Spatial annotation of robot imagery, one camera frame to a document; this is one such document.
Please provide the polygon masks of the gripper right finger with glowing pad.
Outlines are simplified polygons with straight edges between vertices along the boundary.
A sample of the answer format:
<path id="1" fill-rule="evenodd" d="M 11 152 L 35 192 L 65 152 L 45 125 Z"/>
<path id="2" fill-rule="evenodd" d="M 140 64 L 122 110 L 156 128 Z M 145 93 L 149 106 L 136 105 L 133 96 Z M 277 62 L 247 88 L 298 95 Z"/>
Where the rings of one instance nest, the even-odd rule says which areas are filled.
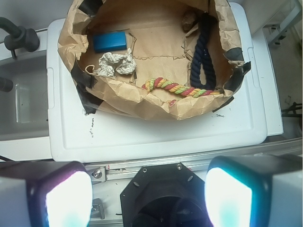
<path id="1" fill-rule="evenodd" d="M 215 227 L 301 227 L 303 159 L 217 156 L 209 164 L 204 193 Z"/>

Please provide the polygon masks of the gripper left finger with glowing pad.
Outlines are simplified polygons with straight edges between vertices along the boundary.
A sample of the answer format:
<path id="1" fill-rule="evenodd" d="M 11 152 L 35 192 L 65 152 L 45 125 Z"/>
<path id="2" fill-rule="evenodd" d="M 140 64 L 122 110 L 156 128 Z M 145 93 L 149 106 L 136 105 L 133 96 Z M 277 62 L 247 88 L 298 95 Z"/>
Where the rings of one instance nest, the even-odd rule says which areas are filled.
<path id="1" fill-rule="evenodd" d="M 92 200 L 91 177 L 80 162 L 0 164 L 2 227 L 86 227 Z"/>

